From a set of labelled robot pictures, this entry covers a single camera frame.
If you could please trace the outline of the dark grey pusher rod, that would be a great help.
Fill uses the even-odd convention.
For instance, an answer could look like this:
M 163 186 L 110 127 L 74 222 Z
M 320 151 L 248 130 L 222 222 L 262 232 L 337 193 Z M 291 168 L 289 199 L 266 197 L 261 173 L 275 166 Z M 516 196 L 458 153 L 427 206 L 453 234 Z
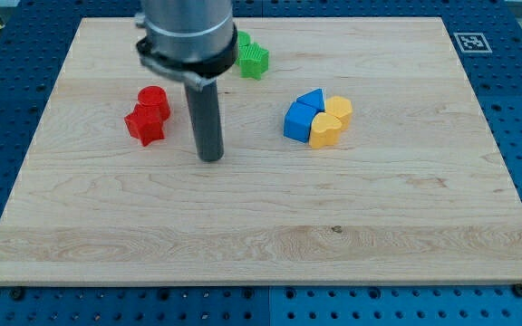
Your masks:
M 198 157 L 205 162 L 220 160 L 224 145 L 217 81 L 200 91 L 186 86 L 185 93 Z

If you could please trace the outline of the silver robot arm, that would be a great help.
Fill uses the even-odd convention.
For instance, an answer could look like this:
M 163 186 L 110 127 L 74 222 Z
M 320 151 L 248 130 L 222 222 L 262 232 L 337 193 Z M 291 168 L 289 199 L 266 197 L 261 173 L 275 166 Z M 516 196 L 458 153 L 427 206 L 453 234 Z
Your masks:
M 141 0 L 135 24 L 140 63 L 184 85 L 198 157 L 220 160 L 224 144 L 217 77 L 237 60 L 230 0 Z

